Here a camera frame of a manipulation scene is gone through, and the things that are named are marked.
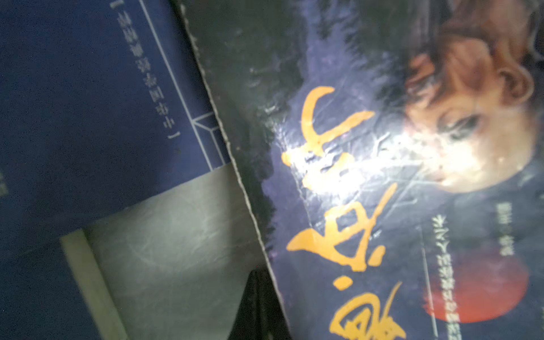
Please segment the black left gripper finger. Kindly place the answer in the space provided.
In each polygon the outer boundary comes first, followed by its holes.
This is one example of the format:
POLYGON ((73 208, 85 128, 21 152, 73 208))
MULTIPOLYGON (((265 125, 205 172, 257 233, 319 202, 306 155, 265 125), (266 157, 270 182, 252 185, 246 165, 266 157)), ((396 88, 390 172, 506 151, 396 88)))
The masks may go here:
POLYGON ((291 338, 270 273, 249 274, 229 340, 289 340, 291 338))

